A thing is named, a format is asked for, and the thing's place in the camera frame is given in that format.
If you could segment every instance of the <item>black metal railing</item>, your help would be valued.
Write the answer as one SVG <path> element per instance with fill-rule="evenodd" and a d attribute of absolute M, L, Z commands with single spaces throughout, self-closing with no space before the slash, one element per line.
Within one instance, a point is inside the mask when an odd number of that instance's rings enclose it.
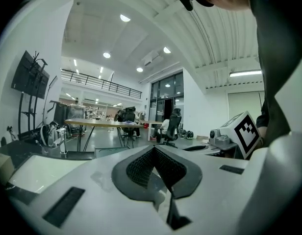
<path fill-rule="evenodd" d="M 94 76 L 77 73 L 71 70 L 61 69 L 61 72 L 62 72 L 62 80 L 64 81 L 75 82 L 78 84 L 93 86 L 99 89 L 116 92 L 119 94 L 131 96 L 135 98 L 141 98 L 142 92 L 128 88 L 120 84 L 115 84 L 113 82 L 109 82 L 103 79 L 98 79 Z"/>

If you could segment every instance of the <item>office chair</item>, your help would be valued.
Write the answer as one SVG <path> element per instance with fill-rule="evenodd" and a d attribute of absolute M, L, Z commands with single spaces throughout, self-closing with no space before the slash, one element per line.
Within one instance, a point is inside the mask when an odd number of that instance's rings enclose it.
<path fill-rule="evenodd" d="M 163 142 L 161 144 L 177 148 L 174 143 L 170 143 L 169 141 L 175 141 L 176 139 L 178 139 L 178 135 L 175 134 L 175 130 L 178 128 L 180 121 L 181 121 L 180 109 L 176 108 L 173 110 L 173 114 L 170 116 L 169 127 L 167 129 L 166 135 L 164 136 L 164 141 L 166 142 Z"/>
<path fill-rule="evenodd" d="M 134 112 L 126 113 L 125 116 L 124 116 L 124 121 L 134 122 L 135 121 L 135 117 L 136 117 L 136 115 L 135 115 Z M 133 141 L 134 141 L 133 140 L 133 128 L 122 128 L 122 130 L 125 133 L 124 135 L 122 135 L 124 144 L 125 144 L 125 138 L 128 138 L 126 146 L 128 146 L 129 139 L 131 139 L 132 148 L 133 148 Z"/>

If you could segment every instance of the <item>table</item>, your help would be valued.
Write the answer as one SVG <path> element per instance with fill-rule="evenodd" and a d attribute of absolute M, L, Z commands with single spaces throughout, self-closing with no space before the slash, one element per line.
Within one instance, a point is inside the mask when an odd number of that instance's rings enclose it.
<path fill-rule="evenodd" d="M 162 124 L 163 123 L 163 122 L 158 122 L 158 121 L 145 121 L 145 120 L 140 120 L 139 122 L 141 122 L 141 123 L 148 123 L 149 124 L 148 141 L 150 141 L 151 125 L 152 124 Z"/>
<path fill-rule="evenodd" d="M 115 121 L 104 121 L 104 120 L 94 120 L 94 119 L 84 119 L 84 118 L 72 118 L 72 119 L 67 119 L 64 121 L 67 124 L 78 124 L 80 125 L 79 128 L 79 135 L 78 135 L 78 143 L 77 143 L 77 151 L 80 151 L 81 148 L 81 131 L 82 131 L 82 126 L 87 125 L 87 126 L 92 126 L 92 130 L 90 132 L 90 135 L 87 139 L 87 142 L 84 146 L 83 151 L 86 151 L 87 145 L 89 143 L 91 134 L 94 130 L 95 127 L 116 127 L 118 137 L 120 139 L 121 147 L 122 145 L 122 138 L 120 134 L 119 128 L 143 128 L 143 125 L 139 124 L 129 124 L 129 123 L 122 123 L 122 122 L 115 122 Z"/>

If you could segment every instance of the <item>television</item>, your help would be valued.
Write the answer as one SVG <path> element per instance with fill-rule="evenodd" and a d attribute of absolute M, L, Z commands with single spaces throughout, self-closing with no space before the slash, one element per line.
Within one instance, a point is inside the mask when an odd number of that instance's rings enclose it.
<path fill-rule="evenodd" d="M 38 63 L 32 67 L 33 57 L 25 51 L 16 69 L 11 88 L 44 99 L 50 75 Z"/>

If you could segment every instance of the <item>ceiling air conditioner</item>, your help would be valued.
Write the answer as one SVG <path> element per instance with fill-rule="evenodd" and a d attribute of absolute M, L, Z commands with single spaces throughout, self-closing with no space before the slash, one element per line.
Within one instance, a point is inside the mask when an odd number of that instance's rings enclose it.
<path fill-rule="evenodd" d="M 142 61 L 145 67 L 152 68 L 164 60 L 163 57 L 159 55 L 159 53 L 155 50 L 151 51 L 148 55 L 146 55 Z"/>

